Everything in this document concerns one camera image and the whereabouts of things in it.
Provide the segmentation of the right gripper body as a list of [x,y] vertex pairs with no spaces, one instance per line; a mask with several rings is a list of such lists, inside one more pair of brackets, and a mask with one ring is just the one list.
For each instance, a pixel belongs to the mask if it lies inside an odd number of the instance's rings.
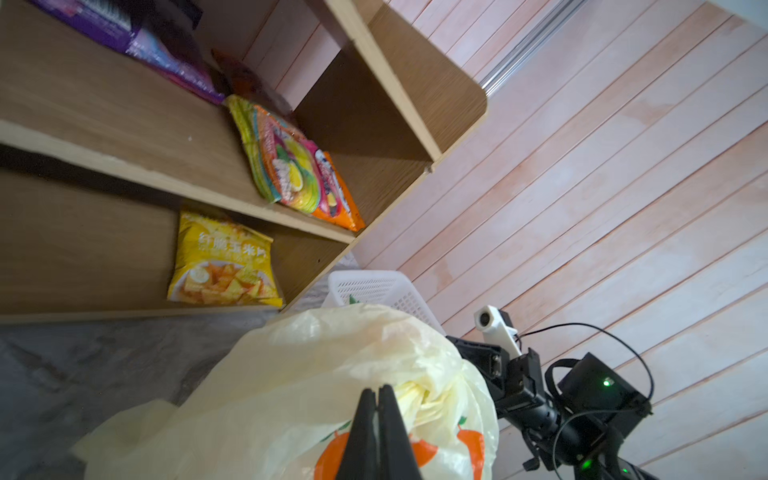
[[452,336],[448,340],[480,372],[497,417],[520,431],[532,454],[525,468],[576,464],[576,433],[566,424],[571,414],[547,391],[534,350],[513,359],[500,346]]

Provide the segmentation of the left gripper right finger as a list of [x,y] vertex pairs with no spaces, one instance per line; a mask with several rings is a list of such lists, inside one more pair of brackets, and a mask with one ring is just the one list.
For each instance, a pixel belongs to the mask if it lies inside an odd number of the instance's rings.
[[378,478],[421,480],[420,468],[391,385],[384,385],[378,391],[377,426]]

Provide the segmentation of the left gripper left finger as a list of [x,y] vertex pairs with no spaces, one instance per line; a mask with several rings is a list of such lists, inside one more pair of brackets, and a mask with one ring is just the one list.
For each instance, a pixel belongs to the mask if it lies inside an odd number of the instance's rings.
[[336,480],[379,478],[378,405],[376,394],[365,389],[359,399]]

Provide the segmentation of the orange print plastic bag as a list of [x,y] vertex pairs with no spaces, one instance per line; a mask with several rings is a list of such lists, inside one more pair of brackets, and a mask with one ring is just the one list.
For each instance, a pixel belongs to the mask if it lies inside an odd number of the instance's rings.
[[125,410],[73,454],[89,479],[329,479],[362,392],[385,385],[424,478],[491,477],[499,427],[481,374],[445,335],[372,304],[248,332],[183,404]]

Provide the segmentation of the white plastic fruit basket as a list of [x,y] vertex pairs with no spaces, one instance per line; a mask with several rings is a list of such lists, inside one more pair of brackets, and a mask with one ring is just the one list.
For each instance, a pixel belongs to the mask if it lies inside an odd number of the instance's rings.
[[384,305],[407,313],[446,335],[426,301],[407,276],[398,271],[344,270],[328,277],[329,292],[322,308],[353,303]]

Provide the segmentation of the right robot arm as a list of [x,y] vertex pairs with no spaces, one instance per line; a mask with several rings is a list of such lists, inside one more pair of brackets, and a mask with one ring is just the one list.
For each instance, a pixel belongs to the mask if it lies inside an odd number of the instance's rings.
[[525,471],[569,467],[576,479],[649,479],[620,457],[625,440],[652,413],[639,392],[592,354],[542,368],[538,353],[513,358],[500,346],[451,343],[480,372],[496,415],[519,430],[531,453]]

